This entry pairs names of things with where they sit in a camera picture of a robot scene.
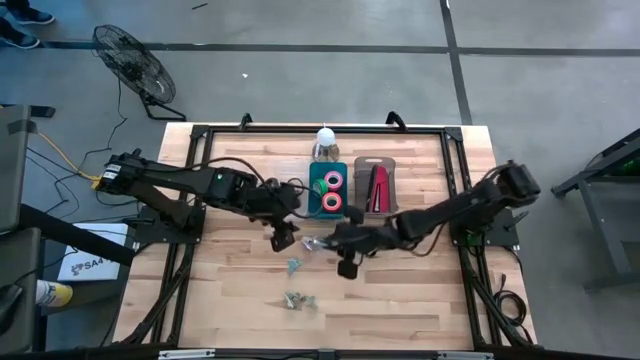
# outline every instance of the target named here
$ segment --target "red stapler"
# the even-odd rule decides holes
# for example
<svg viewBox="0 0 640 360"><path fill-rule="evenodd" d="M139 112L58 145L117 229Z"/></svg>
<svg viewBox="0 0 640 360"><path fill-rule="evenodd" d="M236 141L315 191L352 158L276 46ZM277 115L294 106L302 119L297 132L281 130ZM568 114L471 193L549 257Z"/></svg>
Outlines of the red stapler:
<svg viewBox="0 0 640 360"><path fill-rule="evenodd" d="M386 213L391 211L389 173L387 169L379 165L373 165L371 169L366 211L373 213Z"/></svg>

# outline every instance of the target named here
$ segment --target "electric fan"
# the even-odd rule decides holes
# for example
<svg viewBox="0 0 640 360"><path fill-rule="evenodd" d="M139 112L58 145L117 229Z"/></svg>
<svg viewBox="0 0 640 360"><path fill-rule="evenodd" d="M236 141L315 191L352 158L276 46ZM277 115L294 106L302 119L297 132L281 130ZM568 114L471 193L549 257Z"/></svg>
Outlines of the electric fan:
<svg viewBox="0 0 640 360"><path fill-rule="evenodd" d="M186 121L186 116L165 104L176 95L176 86L160 61L126 31L113 25L97 26L93 43L98 56L127 87L140 96L147 116L154 120ZM159 117L150 107L158 106L176 117Z"/></svg>

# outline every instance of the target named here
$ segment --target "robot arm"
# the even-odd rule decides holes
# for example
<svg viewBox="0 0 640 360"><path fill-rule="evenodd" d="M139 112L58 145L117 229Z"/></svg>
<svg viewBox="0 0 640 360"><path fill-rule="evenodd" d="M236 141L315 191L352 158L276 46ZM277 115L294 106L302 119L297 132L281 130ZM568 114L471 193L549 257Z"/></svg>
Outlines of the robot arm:
<svg viewBox="0 0 640 360"><path fill-rule="evenodd" d="M250 221L272 226L274 251L282 251L294 242L298 230L284 218L300 206L296 189L287 183L268 179L260 183L254 174L225 168L185 169L146 160L136 149L132 154L112 156L96 190L114 195L133 196L157 213L156 221L183 232L202 226L202 209L173 200L156 186L184 191L214 208L244 215Z"/></svg>
<svg viewBox="0 0 640 360"><path fill-rule="evenodd" d="M343 260L338 274L357 277L357 254L374 256L381 250L413 251L436 227L449 222L453 236L477 233L489 226L506 207L533 203L540 187L527 167L509 162L487 173L473 188L424 210L408 210L386 219L383 226L338 224L321 246L336 251Z"/></svg>

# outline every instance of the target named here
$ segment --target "wooden tabletop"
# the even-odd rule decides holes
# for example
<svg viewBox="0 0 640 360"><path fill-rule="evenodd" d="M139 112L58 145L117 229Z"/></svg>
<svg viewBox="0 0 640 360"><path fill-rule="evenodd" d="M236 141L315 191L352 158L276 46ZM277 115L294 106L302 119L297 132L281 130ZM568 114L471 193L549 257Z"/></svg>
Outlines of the wooden tabletop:
<svg viewBox="0 0 640 360"><path fill-rule="evenodd" d="M184 165L192 126L167 125L160 162ZM463 126L462 130L475 182L495 166L491 140L487 127ZM306 179L314 139L314 134L216 133L212 158L241 157L265 178ZM337 134L337 143L340 161L349 167L350 180L358 156L395 159L400 210L426 208L449 197L437 136ZM201 158L202 146L198 151L196 159ZM226 161L216 166L247 170L241 164ZM354 200L352 186L350 181L350 203ZM167 194L177 196L173 191ZM305 220L297 225L301 228L296 233L299 240L303 235L329 234L335 222ZM430 256L416 258L403 251L382 252L364 261L356 280L336 274L339 258L330 252L310 253L302 244L294 244L274 253L269 232L244 217L207 209L202 243L196 248L191 270L181 347L472 348L460 262L448 230ZM433 236L427 237L418 250L426 249L432 240ZM152 245L135 258L115 340L129 335L156 300L167 248L164 244ZM292 257L302 259L303 264L288 277L287 260ZM513 256L500 248L488 248L486 257L494 291L501 274L506 274L505 288L526 301L522 275ZM315 296L317 310L289 310L285 291ZM165 335L170 328L173 300L168 309ZM482 305L478 310L483 334L489 339L486 312ZM535 338L530 316L525 326Z"/></svg>

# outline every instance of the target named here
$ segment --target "shoe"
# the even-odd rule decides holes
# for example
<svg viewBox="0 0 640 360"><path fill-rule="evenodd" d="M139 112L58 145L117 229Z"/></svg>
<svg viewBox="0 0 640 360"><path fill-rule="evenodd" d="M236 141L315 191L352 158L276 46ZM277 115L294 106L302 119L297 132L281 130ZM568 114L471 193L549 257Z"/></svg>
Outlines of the shoe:
<svg viewBox="0 0 640 360"><path fill-rule="evenodd" d="M46 12L28 8L24 11L14 11L11 13L20 25L47 25L51 24L56 18Z"/></svg>
<svg viewBox="0 0 640 360"><path fill-rule="evenodd" d="M6 42L9 45L25 50L33 49L34 47L40 45L40 40L38 40L38 38L31 35L23 34L17 30L13 30L7 36L0 37L0 40Z"/></svg>

